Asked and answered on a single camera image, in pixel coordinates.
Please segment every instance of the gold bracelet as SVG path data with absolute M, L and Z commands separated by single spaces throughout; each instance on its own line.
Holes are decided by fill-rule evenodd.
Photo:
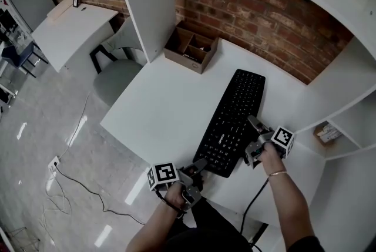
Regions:
M 279 172 L 275 172 L 275 173 L 273 173 L 273 174 L 270 174 L 268 177 L 276 176 L 276 175 L 278 175 L 278 174 L 287 174 L 287 171 L 286 171 L 286 170 L 281 170 L 281 171 L 279 171 Z

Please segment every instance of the white table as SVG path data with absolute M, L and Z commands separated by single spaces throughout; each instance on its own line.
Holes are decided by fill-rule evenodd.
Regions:
M 109 21 L 117 13 L 87 4 L 71 6 L 54 21 L 46 18 L 32 36 L 57 72 L 66 68 L 91 85 L 97 73 L 89 53 L 113 35 Z
M 202 75 L 159 55 L 148 63 L 122 93 L 102 121 L 117 140 L 149 163 L 192 162 L 214 111 L 236 69 L 266 77 L 258 118 L 276 128 L 286 125 L 297 96 L 306 87 L 270 62 L 220 39 L 218 51 Z M 312 201 L 325 160 L 295 145 L 286 160 L 290 175 Z M 244 213 L 265 182 L 261 166 L 255 170 L 239 161 L 228 179 L 211 174 L 204 196 Z M 249 211 L 257 220 L 279 226 L 269 186 Z

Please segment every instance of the chair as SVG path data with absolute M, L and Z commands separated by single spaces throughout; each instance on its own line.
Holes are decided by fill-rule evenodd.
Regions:
M 14 67 L 22 67 L 28 74 L 35 77 L 35 75 L 33 75 L 26 67 L 24 67 L 26 61 L 28 61 L 33 67 L 35 67 L 35 65 L 29 60 L 30 56 L 35 55 L 46 64 L 48 64 L 48 62 L 34 52 L 34 46 L 38 48 L 38 46 L 34 42 L 31 42 L 23 50 L 23 52 L 18 55 L 16 47 L 14 47 L 14 45 L 11 45 L 2 50 L 1 57 Z
M 116 49 L 135 48 L 142 51 L 132 19 L 128 17 L 116 34 L 103 41 L 90 53 L 91 60 L 98 73 L 94 80 L 94 89 L 108 106 L 112 106 L 118 97 L 127 88 L 133 78 L 139 73 L 142 65 L 129 59 L 117 59 L 111 54 Z M 97 53 L 102 52 L 112 62 L 103 70 L 96 58 Z

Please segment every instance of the chair leg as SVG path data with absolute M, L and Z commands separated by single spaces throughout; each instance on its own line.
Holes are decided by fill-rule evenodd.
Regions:
M 35 65 L 29 59 L 27 59 L 26 61 L 28 61 L 33 67 L 35 67 Z
M 36 79 L 36 76 L 35 75 L 33 75 L 26 67 L 24 67 L 24 65 L 22 65 L 21 66 L 24 70 L 26 70 L 26 72 L 29 74 L 29 75 L 31 75 L 31 76 L 33 76 L 35 79 Z
M 49 64 L 46 60 L 44 60 L 44 58 L 42 58 L 41 56 L 37 55 L 35 52 L 33 52 L 33 54 L 35 56 L 37 56 L 40 60 L 42 60 L 43 62 L 45 62 L 46 64 Z

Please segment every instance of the black keyboard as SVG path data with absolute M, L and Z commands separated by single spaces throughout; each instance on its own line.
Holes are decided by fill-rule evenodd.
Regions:
M 208 161 L 206 170 L 228 178 L 257 132 L 247 121 L 257 116 L 263 98 L 265 77 L 236 70 L 206 129 L 193 158 Z

